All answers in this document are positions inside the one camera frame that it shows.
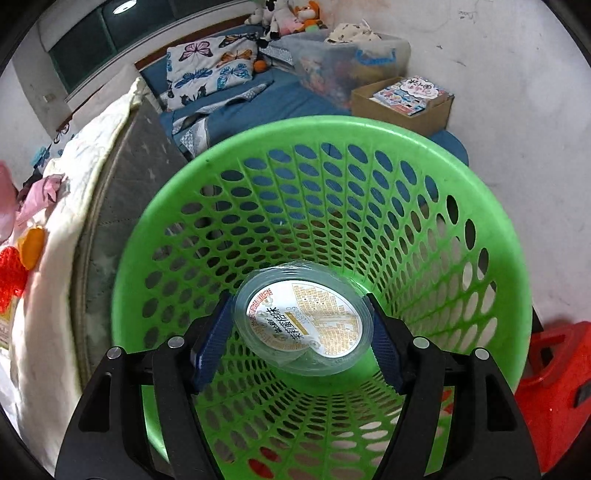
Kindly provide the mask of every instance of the red plastic object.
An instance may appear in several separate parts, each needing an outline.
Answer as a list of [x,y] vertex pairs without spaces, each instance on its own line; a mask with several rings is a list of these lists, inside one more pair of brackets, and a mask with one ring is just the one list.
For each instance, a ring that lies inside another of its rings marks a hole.
[[[544,366],[542,350],[552,348]],[[570,448],[591,415],[591,323],[536,333],[528,355],[534,375],[524,378],[515,399],[534,442],[542,472]]]
[[7,310],[12,297],[22,297],[28,276],[16,248],[6,247],[0,251],[0,313]]

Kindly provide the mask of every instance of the pillow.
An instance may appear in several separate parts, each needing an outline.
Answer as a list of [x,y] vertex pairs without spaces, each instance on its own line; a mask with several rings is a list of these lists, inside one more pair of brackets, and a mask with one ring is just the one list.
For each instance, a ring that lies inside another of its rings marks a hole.
[[202,38],[167,50],[168,110],[252,80],[256,34]]

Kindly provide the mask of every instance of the red stool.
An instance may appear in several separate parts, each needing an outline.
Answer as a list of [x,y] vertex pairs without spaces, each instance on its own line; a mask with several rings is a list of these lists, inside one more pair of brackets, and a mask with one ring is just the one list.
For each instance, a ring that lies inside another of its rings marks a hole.
[[[542,350],[554,358],[544,366]],[[533,376],[521,380],[515,399],[534,441],[542,472],[566,453],[591,415],[591,323],[536,333],[528,355]]]

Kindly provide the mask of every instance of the orange ball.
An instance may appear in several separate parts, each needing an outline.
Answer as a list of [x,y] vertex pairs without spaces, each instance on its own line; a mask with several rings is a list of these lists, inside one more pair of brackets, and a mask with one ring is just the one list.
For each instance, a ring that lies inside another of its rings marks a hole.
[[255,72],[257,72],[257,73],[266,72],[267,69],[269,68],[269,65],[267,65],[267,62],[265,62],[265,60],[257,60],[253,66],[254,66]]

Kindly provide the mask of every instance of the cardboard box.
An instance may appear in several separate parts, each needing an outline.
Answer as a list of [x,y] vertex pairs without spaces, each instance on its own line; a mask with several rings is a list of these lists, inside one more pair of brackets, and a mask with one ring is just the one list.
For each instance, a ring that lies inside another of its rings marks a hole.
[[413,116],[403,115],[381,103],[372,100],[374,93],[402,80],[396,77],[381,82],[359,87],[351,93],[351,113],[353,116],[361,116],[380,120],[389,124],[412,130],[424,137],[429,137],[447,126],[449,112],[452,109],[453,95],[438,105],[429,106],[426,110]]

